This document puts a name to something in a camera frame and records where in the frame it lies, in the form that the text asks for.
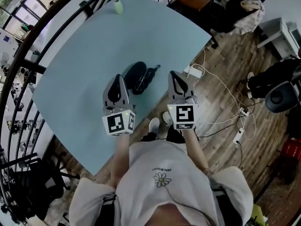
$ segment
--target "railing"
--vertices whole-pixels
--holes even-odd
[[[38,21],[38,23],[34,26],[34,28],[31,30],[31,32],[28,34],[28,36],[26,37],[25,41],[22,43],[21,47],[18,49],[18,52],[15,56],[15,59],[11,65],[11,67],[9,68],[9,72],[7,74],[3,89],[2,89],[2,93],[0,96],[0,121],[3,121],[4,119],[4,112],[5,112],[5,108],[6,108],[6,104],[7,104],[7,100],[8,100],[8,96],[10,94],[10,90],[11,87],[13,85],[13,81],[15,79],[15,76],[17,75],[20,67],[24,67],[26,69],[29,70],[29,76],[27,77],[27,79],[25,80],[22,90],[20,92],[19,98],[16,102],[16,106],[15,106],[15,110],[13,112],[13,116],[12,116],[12,120],[11,120],[11,125],[10,125],[10,130],[9,130],[9,137],[8,137],[8,148],[7,148],[7,162],[3,163],[2,160],[0,160],[0,170],[1,170],[1,175],[0,175],[0,188],[1,188],[1,194],[4,198],[4,202],[6,204],[6,206],[9,208],[9,205],[11,204],[12,199],[8,200],[10,198],[10,184],[13,183],[13,180],[10,180],[10,167],[11,166],[15,166],[15,171],[17,169],[17,163],[19,163],[20,161],[25,161],[25,160],[30,160],[32,157],[36,156],[37,154],[34,153],[34,148],[37,142],[37,139],[39,137],[39,134],[43,128],[44,125],[44,120],[42,120],[42,123],[40,125],[40,128],[37,132],[37,136],[35,138],[35,141],[32,145],[31,148],[31,152],[29,155],[26,155],[27,149],[28,149],[28,144],[32,135],[32,131],[33,131],[33,125],[36,123],[37,118],[39,116],[39,111],[36,112],[36,115],[34,117],[34,120],[32,122],[32,127],[29,131],[29,135],[27,137],[26,140],[26,144],[25,144],[25,149],[24,149],[24,154],[23,157],[18,158],[18,152],[19,152],[19,146],[20,146],[20,142],[21,142],[21,138],[22,138],[22,134],[23,134],[23,130],[26,127],[26,120],[27,117],[29,115],[29,112],[32,108],[33,105],[33,101],[31,100],[28,108],[26,110],[24,119],[23,119],[23,123],[22,123],[22,127],[21,127],[21,131],[19,134],[19,138],[18,138],[18,144],[17,144],[17,150],[16,150],[16,159],[13,161],[9,161],[9,155],[10,155],[10,147],[11,147],[11,138],[12,138],[12,134],[13,134],[13,127],[14,127],[14,123],[15,123],[15,119],[17,116],[17,112],[18,112],[18,108],[20,106],[21,103],[21,99],[24,95],[24,92],[27,88],[27,85],[30,82],[31,77],[34,75],[34,73],[41,73],[43,74],[44,71],[46,70],[45,67],[39,65],[41,59],[44,57],[44,55],[46,54],[46,52],[48,51],[48,49],[51,47],[51,45],[53,44],[53,42],[57,39],[57,37],[62,33],[62,31],[81,13],[81,12],[85,12],[85,14],[87,15],[87,17],[90,17],[93,14],[93,11],[97,10],[97,7],[95,6],[99,6],[101,7],[104,4],[104,0],[90,0],[90,1],[84,1],[80,4],[81,8],[76,11],[62,26],[61,28],[55,33],[55,35],[51,38],[51,40],[48,42],[48,44],[44,47],[44,49],[42,50],[41,54],[39,55],[38,59],[36,62],[31,62],[28,60],[25,60],[25,56],[27,54],[27,52],[29,51],[29,49],[31,48],[31,46],[33,45],[34,41],[37,39],[37,37],[39,36],[39,34],[41,33],[41,31],[44,29],[44,27],[49,23],[49,21],[54,18],[54,16],[61,10],[64,8],[64,6],[66,6],[71,0],[58,0],[45,14],[44,16]],[[0,123],[0,140],[1,140],[1,132],[2,132],[2,123]],[[6,170],[6,174],[8,175],[8,180],[5,181],[4,177],[2,176],[2,171]]]

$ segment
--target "shoe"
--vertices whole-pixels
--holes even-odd
[[[251,91],[248,91],[248,97],[249,97],[249,99],[253,98]]]
[[[149,132],[156,133],[157,135],[159,125],[160,125],[160,120],[157,117],[152,118],[152,120],[149,123]]]
[[[171,116],[169,114],[168,111],[165,111],[162,115],[163,117],[163,120],[165,121],[165,123],[168,125],[168,126],[171,126],[173,124],[173,120],[171,119]]]
[[[250,73],[248,74],[248,76],[247,76],[247,79],[249,80],[249,79],[251,79],[252,77],[254,77],[254,73],[253,73],[253,72],[250,72]]]

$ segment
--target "extension cord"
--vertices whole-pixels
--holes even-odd
[[[190,65],[184,69],[184,72],[188,73],[190,75],[193,75],[194,77],[197,77],[197,78],[201,78],[203,76],[202,71],[200,71],[194,67],[191,67]]]
[[[234,144],[238,144],[237,141],[239,141],[241,139],[241,137],[243,136],[244,134],[244,129],[243,128],[240,128],[239,131],[237,132],[237,134],[235,135],[234,139],[233,139],[233,143]]]
[[[240,108],[239,112],[241,112],[242,114],[244,114],[245,116],[249,116],[249,109],[248,108]]]

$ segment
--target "backpack strap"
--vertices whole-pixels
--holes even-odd
[[[243,220],[237,210],[234,208],[231,200],[225,190],[225,186],[217,183],[212,177],[209,177],[211,189],[222,213],[225,226],[243,226]]]
[[[116,194],[110,194],[103,198],[102,208],[100,209],[100,214],[95,222],[95,226],[114,226],[115,199]]]

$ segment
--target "power adapter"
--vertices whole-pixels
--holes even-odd
[[[249,109],[247,108],[247,107],[241,107],[240,109],[239,109],[239,111],[242,113],[242,114],[244,114],[245,116],[249,116]]]
[[[184,69],[184,72],[185,73],[188,73],[190,75],[193,75],[194,77],[197,77],[197,78],[201,78],[203,76],[203,72],[192,67],[192,66],[187,66],[185,69]]]

